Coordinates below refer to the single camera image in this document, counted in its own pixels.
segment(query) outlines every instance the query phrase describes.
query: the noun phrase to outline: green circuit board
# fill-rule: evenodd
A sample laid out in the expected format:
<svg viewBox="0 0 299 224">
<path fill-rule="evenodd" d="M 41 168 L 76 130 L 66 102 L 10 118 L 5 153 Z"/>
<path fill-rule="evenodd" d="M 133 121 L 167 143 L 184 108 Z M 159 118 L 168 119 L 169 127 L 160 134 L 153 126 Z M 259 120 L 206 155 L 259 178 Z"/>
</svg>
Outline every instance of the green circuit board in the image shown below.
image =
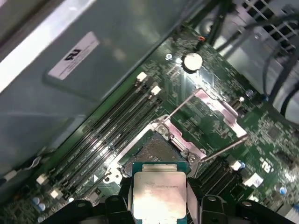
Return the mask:
<svg viewBox="0 0 299 224">
<path fill-rule="evenodd" d="M 227 154 L 245 164 L 244 170 L 248 176 L 256 173 L 263 179 L 257 188 L 251 186 L 250 198 L 273 210 L 276 210 L 282 203 L 297 203 L 299 200 L 299 169 L 297 168 L 299 158 L 297 156 L 298 139 L 292 134 L 294 130 L 290 126 L 283 125 L 272 116 L 273 113 L 277 114 L 277 112 L 263 100 L 263 97 L 244 76 L 239 74 L 208 44 L 203 44 L 198 51 L 198 54 L 203 58 L 201 69 L 193 74 L 185 72 L 182 68 L 182 57 L 194 52 L 198 43 L 197 37 L 197 33 L 185 28 L 175 42 L 170 37 L 162 43 L 57 149 L 53 157 L 33 175 L 27 184 L 29 187 L 27 196 L 5 205 L 2 209 L 3 215 L 12 218 L 16 223 L 36 223 L 38 217 L 46 218 L 53 214 L 66 205 L 68 201 L 52 199 L 49 192 L 53 188 L 61 188 L 61 184 L 69 180 L 78 168 L 82 168 L 84 162 L 89 158 L 92 158 L 91 164 L 80 170 L 81 173 L 77 175 L 78 178 L 87 177 L 86 181 L 79 185 L 75 184 L 76 191 L 69 197 L 74 199 L 85 198 L 86 192 L 88 191 L 90 195 L 95 188 L 100 192 L 99 200 L 101 197 L 117 194 L 120 186 L 115 183 L 107 185 L 98 181 L 102 180 L 109 161 L 116 157 L 124 145 L 128 144 L 149 122 L 162 115 L 170 114 L 197 88 L 204 89 L 214 99 L 228 103 L 236 99 L 244 99 L 242 106 L 237 111 L 239 113 L 237 122 L 248 133 L 249 138 Z M 171 54 L 171 58 L 166 58 L 167 54 Z M 93 152 L 96 152 L 95 150 L 99 146 L 91 145 L 90 142 L 105 129 L 105 126 L 100 125 L 95 128 L 94 124 L 101 120 L 113 105 L 120 103 L 118 100 L 134 85 L 137 75 L 141 72 L 145 72 L 146 75 L 153 78 L 154 83 L 162 89 L 160 94 L 163 97 L 159 99 L 159 103 L 156 103 L 157 101 L 154 101 L 156 98 L 146 101 L 142 96 L 136 97 L 134 92 L 128 95 L 128 101 L 124 104 L 129 109 L 129 106 L 132 105 L 129 101 L 132 99 L 132 102 L 136 103 L 133 107 L 134 111 L 122 112 L 123 120 L 116 120 L 115 126 L 118 128 L 125 124 L 125 129 L 121 130 L 123 135 L 120 136 L 124 136 L 126 133 L 126 137 L 110 154 L 99 153 L 92 157 Z M 186 141 L 203 149 L 207 155 L 237 139 L 235 132 L 224 123 L 223 115 L 212 111 L 195 97 L 173 115 L 171 122 L 182 132 Z M 148 134 L 142 138 L 126 155 L 126 160 L 129 160 L 138 151 L 140 145 L 145 144 L 151 137 L 152 135 Z M 72 159 L 72 156 L 78 156 L 79 154 L 75 153 L 76 150 L 78 152 L 84 151 L 80 157 L 82 160 L 78 160 L 66 168 L 67 165 L 64 166 L 61 159 L 65 154 L 70 155 L 69 160 Z M 102 160 L 99 166 L 92 169 L 99 160 Z M 207 165 L 208 163 L 202 164 L 198 174 Z M 40 174 L 47 173 L 56 166 L 60 167 L 60 172 L 67 175 L 61 176 L 59 181 L 52 182 L 48 188 L 36 184 L 36 178 Z M 278 184 L 287 188 L 286 194 L 281 195 L 274 190 Z M 49 208 L 46 211 L 40 211 L 32 204 L 32 197 L 36 195 L 44 195 L 44 198 L 47 198 Z"/>
</svg>

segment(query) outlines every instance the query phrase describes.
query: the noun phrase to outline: electronic component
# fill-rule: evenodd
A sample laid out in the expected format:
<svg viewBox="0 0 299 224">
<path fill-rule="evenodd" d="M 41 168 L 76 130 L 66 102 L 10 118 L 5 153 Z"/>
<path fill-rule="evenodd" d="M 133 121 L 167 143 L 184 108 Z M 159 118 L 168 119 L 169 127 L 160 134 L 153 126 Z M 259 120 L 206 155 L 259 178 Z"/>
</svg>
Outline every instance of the electronic component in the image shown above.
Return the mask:
<svg viewBox="0 0 299 224">
<path fill-rule="evenodd" d="M 261 178 L 257 173 L 254 173 L 249 179 L 244 180 L 244 185 L 251 187 L 252 185 L 258 188 L 263 183 L 263 178 Z"/>
<path fill-rule="evenodd" d="M 191 186 L 198 186 L 204 195 L 219 195 L 223 198 L 233 197 L 236 199 L 243 197 L 244 192 L 248 192 L 249 196 L 253 191 L 243 185 L 242 176 L 235 172 L 229 162 L 222 157 L 217 157 L 204 167 L 198 178 L 189 178 L 188 180 Z"/>
<path fill-rule="evenodd" d="M 136 219 L 176 223 L 186 216 L 186 174 L 173 164 L 143 165 L 134 174 L 133 214 Z"/>
<path fill-rule="evenodd" d="M 134 162 L 156 162 L 156 161 L 185 161 L 185 159 L 158 133 L 155 133 L 142 145 L 123 166 L 123 173 L 132 176 Z"/>
<path fill-rule="evenodd" d="M 101 190 L 96 188 L 96 190 L 94 190 L 94 192 L 90 194 L 90 196 L 88 197 L 88 200 L 92 204 L 97 204 L 99 202 L 101 193 L 102 193 Z"/>
<path fill-rule="evenodd" d="M 296 167 L 295 161 L 284 151 L 279 150 L 275 154 L 285 165 L 288 166 L 290 170 L 294 169 Z"/>
<path fill-rule="evenodd" d="M 268 135 L 270 136 L 270 138 L 272 138 L 273 140 L 276 139 L 278 137 L 278 135 L 280 134 L 279 129 L 276 126 L 273 126 L 269 129 L 268 131 Z"/>
<path fill-rule="evenodd" d="M 48 177 L 46 174 L 41 174 L 37 179 L 36 182 L 38 182 L 40 185 L 45 184 L 48 180 Z"/>
<path fill-rule="evenodd" d="M 183 58 L 183 66 L 187 72 L 193 73 L 201 68 L 202 57 L 197 53 L 189 53 Z"/>
<path fill-rule="evenodd" d="M 51 193 L 50 193 L 51 197 L 53 197 L 54 199 L 60 199 L 63 196 L 63 193 L 59 190 L 59 189 L 54 189 Z"/>
</svg>

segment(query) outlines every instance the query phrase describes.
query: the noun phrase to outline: ventilation grille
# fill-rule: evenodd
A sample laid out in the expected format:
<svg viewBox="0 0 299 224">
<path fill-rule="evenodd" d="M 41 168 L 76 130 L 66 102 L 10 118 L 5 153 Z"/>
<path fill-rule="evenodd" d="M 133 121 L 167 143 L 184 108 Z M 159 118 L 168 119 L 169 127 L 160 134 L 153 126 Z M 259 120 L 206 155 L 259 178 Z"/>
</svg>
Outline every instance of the ventilation grille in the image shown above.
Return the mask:
<svg viewBox="0 0 299 224">
<path fill-rule="evenodd" d="M 272 0 L 251 0 L 246 1 L 242 6 L 246 9 L 247 13 L 256 21 L 265 21 L 274 16 L 274 13 L 269 9 L 268 4 Z M 283 7 L 282 11 L 285 14 L 294 13 L 296 10 L 291 5 Z M 284 22 L 279 25 L 264 26 L 264 30 L 277 42 L 287 53 L 294 51 L 292 45 L 292 38 L 298 33 L 298 22 Z"/>
</svg>

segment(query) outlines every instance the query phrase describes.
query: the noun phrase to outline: ram slot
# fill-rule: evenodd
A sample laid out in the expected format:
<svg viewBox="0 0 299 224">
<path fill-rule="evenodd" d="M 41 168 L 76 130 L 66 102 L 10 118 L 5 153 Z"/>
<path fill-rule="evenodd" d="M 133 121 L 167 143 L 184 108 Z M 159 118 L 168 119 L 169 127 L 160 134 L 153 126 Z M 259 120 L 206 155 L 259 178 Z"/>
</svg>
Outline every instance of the ram slot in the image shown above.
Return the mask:
<svg viewBox="0 0 299 224">
<path fill-rule="evenodd" d="M 202 191 L 208 192 L 211 188 L 215 186 L 215 184 L 219 181 L 219 179 L 226 173 L 226 170 L 223 167 L 217 170 L 210 178 L 203 183 Z"/>
<path fill-rule="evenodd" d="M 150 116 L 155 109 L 157 108 L 157 105 L 160 104 L 161 101 L 157 101 L 149 110 L 146 111 L 146 113 L 138 119 L 132 126 L 138 126 L 140 123 L 142 123 L 148 116 Z M 93 167 L 88 171 L 87 174 L 85 174 L 85 177 L 83 179 L 80 179 L 78 183 L 75 183 L 69 190 L 68 193 L 65 195 L 65 197 L 68 197 L 69 195 L 73 194 L 76 189 L 79 188 L 80 185 L 84 184 L 86 181 L 88 181 L 93 173 L 97 171 L 102 163 L 107 160 L 119 147 L 125 147 L 124 143 L 128 139 L 128 137 L 132 134 L 132 130 L 129 130 L 127 133 L 125 133 L 119 140 L 118 142 L 113 146 L 112 150 L 108 150 L 102 157 L 99 159 Z"/>
<path fill-rule="evenodd" d="M 239 181 L 236 179 L 236 177 L 234 176 L 231 181 L 217 194 L 219 196 L 221 196 L 224 192 L 226 192 L 227 190 L 231 190 L 232 188 L 234 188 L 235 185 L 237 185 L 239 183 Z"/>
<path fill-rule="evenodd" d="M 109 109 L 102 117 L 101 119 L 95 121 L 91 127 L 90 131 L 86 132 L 82 138 L 74 145 L 72 148 L 62 157 L 62 159 L 59 161 L 59 164 L 57 167 L 51 169 L 49 171 L 49 175 L 57 175 L 59 171 L 64 169 L 64 165 L 69 163 L 70 158 L 72 155 L 78 153 L 80 151 L 80 148 L 85 147 L 89 143 L 88 139 L 92 137 L 93 134 L 96 133 L 96 131 L 105 124 L 105 122 L 109 119 L 109 117 L 114 116 L 118 113 L 118 110 L 126 105 L 128 103 L 128 100 L 131 99 L 133 95 L 135 95 L 137 87 L 132 86 L 125 94 L 122 96 L 114 105 L 111 109 Z"/>
<path fill-rule="evenodd" d="M 123 132 L 127 129 L 126 124 L 134 117 L 136 116 L 136 113 L 138 113 L 139 111 L 141 111 L 144 106 L 147 104 L 148 99 L 144 98 L 143 101 L 138 105 L 138 107 L 134 110 L 134 113 L 130 114 L 130 116 L 128 116 L 126 119 L 124 119 L 120 124 L 117 125 L 117 128 L 111 132 L 108 136 L 106 136 L 106 139 L 104 140 L 103 144 L 101 144 L 96 150 L 94 150 L 92 152 L 92 154 L 89 156 L 89 158 L 83 163 L 81 164 L 76 171 L 71 175 L 70 178 L 68 178 L 68 180 L 64 181 L 62 183 L 63 186 L 69 184 L 70 182 L 75 181 L 79 176 L 80 173 L 82 172 L 82 170 L 85 170 L 88 168 L 88 166 L 90 165 L 90 162 L 92 162 L 94 159 L 96 159 L 96 157 L 99 155 L 99 152 L 102 151 L 104 148 L 106 148 L 107 146 L 109 146 L 109 144 L 115 139 L 117 138 L 119 135 L 122 135 Z"/>
<path fill-rule="evenodd" d="M 232 179 L 234 176 L 227 171 L 221 178 L 220 180 L 213 186 L 207 194 L 210 195 L 217 195 Z"/>
<path fill-rule="evenodd" d="M 130 87 L 130 89 L 127 90 L 127 92 L 117 100 L 117 102 L 112 106 L 112 108 L 110 108 L 102 117 L 101 119 L 95 121 L 92 125 L 91 125 L 91 130 L 93 129 L 97 129 L 99 128 L 104 122 L 105 120 L 107 120 L 108 117 L 112 116 L 113 114 L 115 114 L 115 111 L 122 107 L 126 101 L 131 97 L 131 95 L 133 95 L 135 93 L 137 89 L 137 86 L 133 85 Z M 74 145 L 72 146 L 72 148 L 61 158 L 60 160 L 60 164 L 65 164 L 67 163 L 67 161 L 69 160 L 69 158 L 71 157 L 71 155 L 73 154 L 74 150 L 76 150 L 78 147 L 80 147 L 83 143 L 85 143 L 85 141 L 92 135 L 92 132 L 87 132 L 85 133 L 82 138 Z M 53 168 L 52 170 L 49 171 L 49 174 L 52 174 L 55 170 L 57 170 L 58 167 Z"/>
<path fill-rule="evenodd" d="M 132 104 L 133 102 L 136 101 L 136 98 L 133 98 L 130 103 Z M 62 178 L 64 177 L 68 177 L 70 175 L 70 171 L 72 169 L 74 169 L 76 166 L 76 164 L 80 163 L 80 161 L 86 157 L 86 155 L 88 154 L 89 152 L 89 149 L 90 148 L 93 148 L 95 147 L 97 144 L 99 144 L 102 140 L 103 137 L 105 137 L 107 135 L 107 133 L 109 131 L 111 131 L 111 126 L 122 126 L 122 124 L 118 125 L 117 122 L 118 121 L 122 121 L 124 119 L 124 117 L 128 114 L 128 105 L 126 105 L 124 108 L 122 108 L 122 110 L 120 111 L 120 114 L 117 114 L 114 118 L 111 119 L 112 122 L 114 122 L 116 119 L 117 121 L 112 124 L 112 125 L 109 125 L 109 126 L 106 126 L 104 129 L 102 129 L 100 131 L 100 133 L 98 133 L 97 136 L 95 136 L 95 138 L 84 148 L 84 150 L 82 150 L 81 153 L 79 153 L 79 155 L 77 156 L 77 158 L 75 160 L 73 160 L 72 163 L 69 163 L 69 165 L 65 168 L 66 170 L 63 171 L 63 173 L 60 173 L 59 175 L 56 176 L 56 180 L 61 180 Z M 92 153 L 91 153 L 91 157 L 95 158 L 94 155 L 97 155 L 98 153 L 98 149 L 95 149 Z"/>
<path fill-rule="evenodd" d="M 205 181 L 205 179 L 207 177 L 210 177 L 211 176 L 211 172 L 215 171 L 215 169 L 218 169 L 219 168 L 219 162 L 214 160 L 206 169 L 205 171 L 203 171 L 199 177 L 198 177 L 198 180 L 200 182 L 203 182 Z"/>
</svg>

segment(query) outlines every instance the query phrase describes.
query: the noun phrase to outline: white connector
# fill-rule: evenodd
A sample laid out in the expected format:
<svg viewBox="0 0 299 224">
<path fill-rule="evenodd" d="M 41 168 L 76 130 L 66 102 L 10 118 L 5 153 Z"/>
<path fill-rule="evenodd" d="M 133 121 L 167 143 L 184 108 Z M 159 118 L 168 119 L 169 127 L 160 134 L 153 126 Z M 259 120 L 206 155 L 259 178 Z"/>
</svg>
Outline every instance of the white connector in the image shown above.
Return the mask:
<svg viewBox="0 0 299 224">
<path fill-rule="evenodd" d="M 46 182 L 46 180 L 48 179 L 48 177 L 46 176 L 46 174 L 41 174 L 37 179 L 36 182 L 38 182 L 38 184 L 42 185 Z"/>
<path fill-rule="evenodd" d="M 233 165 L 230 166 L 233 170 L 238 171 L 241 167 L 242 164 L 239 161 L 235 161 Z"/>
<path fill-rule="evenodd" d="M 160 88 L 158 85 L 156 85 L 156 86 L 151 90 L 150 93 L 151 93 L 153 96 L 155 96 L 155 95 L 157 95 L 160 91 L 161 91 L 161 88 Z"/>
<path fill-rule="evenodd" d="M 51 197 L 53 197 L 54 199 L 60 199 L 63 196 L 63 193 L 59 190 L 59 189 L 54 189 L 51 193 L 50 193 Z"/>
<path fill-rule="evenodd" d="M 10 171 L 9 173 L 7 173 L 7 174 L 4 176 L 4 179 L 5 179 L 6 181 L 9 181 L 9 180 L 13 179 L 17 174 L 18 174 L 18 172 L 17 172 L 16 170 L 13 169 L 12 171 Z"/>
<path fill-rule="evenodd" d="M 137 76 L 137 80 L 139 82 L 142 82 L 145 78 L 147 77 L 147 74 L 145 74 L 144 72 L 141 72 L 138 76 Z"/>
</svg>

